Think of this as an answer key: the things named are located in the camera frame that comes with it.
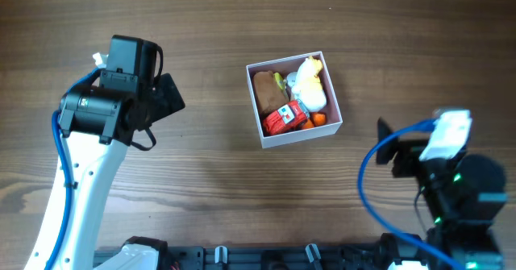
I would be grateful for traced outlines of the red toy fire truck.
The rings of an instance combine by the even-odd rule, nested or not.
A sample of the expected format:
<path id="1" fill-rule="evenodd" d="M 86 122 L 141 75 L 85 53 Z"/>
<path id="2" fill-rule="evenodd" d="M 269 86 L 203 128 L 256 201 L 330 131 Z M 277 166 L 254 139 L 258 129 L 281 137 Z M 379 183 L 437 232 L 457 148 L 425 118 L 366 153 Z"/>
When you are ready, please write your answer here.
<path id="1" fill-rule="evenodd" d="M 296 129 L 307 122 L 310 112 L 305 105 L 293 100 L 269 114 L 262 125 L 269 135 L 279 135 Z"/>

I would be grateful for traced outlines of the white plush duck yellow bag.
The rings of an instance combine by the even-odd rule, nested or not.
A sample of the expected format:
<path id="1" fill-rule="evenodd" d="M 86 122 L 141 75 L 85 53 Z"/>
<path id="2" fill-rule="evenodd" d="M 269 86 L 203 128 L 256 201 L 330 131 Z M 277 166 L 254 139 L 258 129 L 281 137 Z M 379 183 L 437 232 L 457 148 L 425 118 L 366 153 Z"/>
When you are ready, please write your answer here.
<path id="1" fill-rule="evenodd" d="M 299 66 L 295 86 L 290 90 L 292 100 L 302 102 L 310 112 L 311 125 L 303 128 L 320 127 L 327 123 L 327 117 L 322 109 L 327 105 L 327 96 L 319 74 L 323 70 L 323 63 L 312 56 L 305 58 Z"/>

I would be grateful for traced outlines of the brown plush toy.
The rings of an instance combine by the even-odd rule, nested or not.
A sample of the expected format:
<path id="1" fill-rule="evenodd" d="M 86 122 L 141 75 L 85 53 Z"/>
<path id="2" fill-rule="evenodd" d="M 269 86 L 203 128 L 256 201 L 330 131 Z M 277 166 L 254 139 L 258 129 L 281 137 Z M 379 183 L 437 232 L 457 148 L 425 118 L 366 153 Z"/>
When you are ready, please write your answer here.
<path id="1" fill-rule="evenodd" d="M 266 117 L 289 102 L 278 86 L 272 71 L 256 73 L 252 78 L 252 84 L 260 117 Z"/>

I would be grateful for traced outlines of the yellow mouse rattle drum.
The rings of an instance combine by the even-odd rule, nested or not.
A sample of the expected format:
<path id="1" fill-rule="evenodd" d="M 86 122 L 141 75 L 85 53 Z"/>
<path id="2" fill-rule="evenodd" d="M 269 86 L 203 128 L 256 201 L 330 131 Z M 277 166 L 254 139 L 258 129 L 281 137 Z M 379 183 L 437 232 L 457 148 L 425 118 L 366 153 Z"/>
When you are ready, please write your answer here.
<path id="1" fill-rule="evenodd" d="M 273 78 L 275 82 L 277 83 L 277 86 L 280 88 L 280 90 L 285 91 L 286 90 L 286 81 L 282 77 L 280 73 L 274 73 Z"/>

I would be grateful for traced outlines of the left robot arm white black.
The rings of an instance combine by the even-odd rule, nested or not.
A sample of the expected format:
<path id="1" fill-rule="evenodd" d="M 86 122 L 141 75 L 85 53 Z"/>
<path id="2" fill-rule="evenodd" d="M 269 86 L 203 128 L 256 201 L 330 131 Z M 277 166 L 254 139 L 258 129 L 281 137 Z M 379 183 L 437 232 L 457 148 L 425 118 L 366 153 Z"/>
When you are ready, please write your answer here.
<path id="1" fill-rule="evenodd" d="M 106 200 L 129 147 L 153 123 L 185 108 L 162 48 L 113 35 L 95 69 L 72 85 L 52 114 L 56 176 L 27 269 L 92 269 Z"/>

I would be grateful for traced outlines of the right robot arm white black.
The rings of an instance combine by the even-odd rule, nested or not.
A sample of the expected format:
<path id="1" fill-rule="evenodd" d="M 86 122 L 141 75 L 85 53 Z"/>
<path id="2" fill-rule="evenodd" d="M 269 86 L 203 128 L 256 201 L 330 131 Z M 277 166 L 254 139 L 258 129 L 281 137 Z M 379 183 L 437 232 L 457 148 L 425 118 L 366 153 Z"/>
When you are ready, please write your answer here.
<path id="1" fill-rule="evenodd" d="M 468 154 L 421 161 L 425 139 L 393 141 L 382 146 L 377 164 L 393 162 L 395 178 L 413 177 L 424 196 L 434 226 L 427 243 L 466 269 L 503 269 L 504 258 L 490 230 L 508 201 L 505 169 L 495 160 Z"/>

